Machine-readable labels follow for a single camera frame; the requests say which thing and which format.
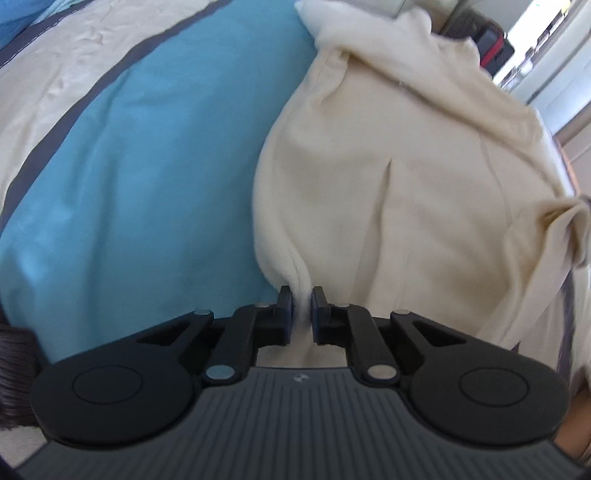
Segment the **bed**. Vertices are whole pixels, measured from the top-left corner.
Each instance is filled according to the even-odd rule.
[[[315,55],[291,0],[85,0],[0,50],[9,324],[54,362],[274,299],[252,181]]]

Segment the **folded cloth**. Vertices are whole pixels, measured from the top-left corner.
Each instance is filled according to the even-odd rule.
[[[589,209],[566,196],[536,112],[419,9],[392,21],[341,2],[298,8],[319,54],[265,142],[254,213],[259,264],[293,289],[301,333],[268,360],[313,350],[322,285],[374,316],[408,309],[553,368],[561,358],[567,376],[588,365],[588,315],[575,335],[565,292],[587,264]]]

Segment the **logo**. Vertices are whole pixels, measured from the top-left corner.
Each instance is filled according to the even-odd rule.
[[[306,374],[294,375],[294,381],[296,381],[298,383],[305,383],[309,379],[310,379],[310,377],[308,377],[308,375],[306,375]]]

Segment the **wall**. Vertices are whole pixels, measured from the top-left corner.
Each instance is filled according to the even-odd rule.
[[[536,63],[531,73],[511,92],[520,102],[529,103],[568,63],[573,54],[584,44],[591,24],[591,0],[579,0],[571,11],[568,27],[557,37],[548,41],[549,50]]]
[[[581,122],[584,116],[589,116],[589,121],[586,126],[581,128],[578,134],[573,136],[564,145],[564,152],[571,162],[572,169],[579,182],[581,192],[586,195],[591,195],[591,108],[587,106],[587,111],[581,112],[583,116],[575,119],[575,123],[568,125],[563,129],[558,137],[563,138],[572,133],[572,129],[579,129],[582,127]]]
[[[508,32],[530,3],[531,0],[479,0],[472,4],[472,8],[485,17],[492,18]]]

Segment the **dark gray stripe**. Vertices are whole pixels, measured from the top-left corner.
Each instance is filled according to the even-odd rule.
[[[29,45],[29,43],[31,43],[41,34],[45,33],[50,28],[55,27],[68,15],[71,15],[72,13],[83,9],[92,1],[93,0],[85,0],[83,2],[80,2],[79,4],[72,5],[71,7],[66,8],[61,12],[47,17],[45,20],[39,22],[38,24],[27,27],[25,30],[23,30],[23,32],[21,32],[15,38],[13,38],[8,45],[6,45],[4,48],[0,50],[0,69],[4,67],[14,57],[16,57],[21,50],[23,50],[27,45]]]
[[[181,33],[185,28],[190,27],[198,20],[214,14],[217,10],[225,7],[230,2],[231,0],[217,0],[217,2],[209,4],[204,10],[201,10],[192,17],[188,17],[168,30],[153,37],[146,38],[144,41],[138,43],[117,65],[111,68],[98,80],[98,82],[95,83],[90,89],[90,92],[78,100],[65,113],[65,115],[60,118],[49,133],[35,146],[35,148],[33,148],[17,176],[10,184],[4,201],[4,209],[0,215],[0,233],[4,231],[4,227],[6,227],[7,222],[10,220],[10,217],[14,213],[18,204],[21,203],[21,200],[27,193],[28,189],[45,168],[51,157],[64,141],[74,123],[78,120],[84,109],[90,105],[91,101],[94,100],[106,87],[113,83],[122,72],[154,51],[154,49],[165,40]]]
[[[573,363],[573,339],[574,339],[574,280],[573,273],[569,271],[562,284],[562,301],[564,309],[564,332],[560,353],[558,354],[558,374],[567,382],[570,382],[570,372]]]

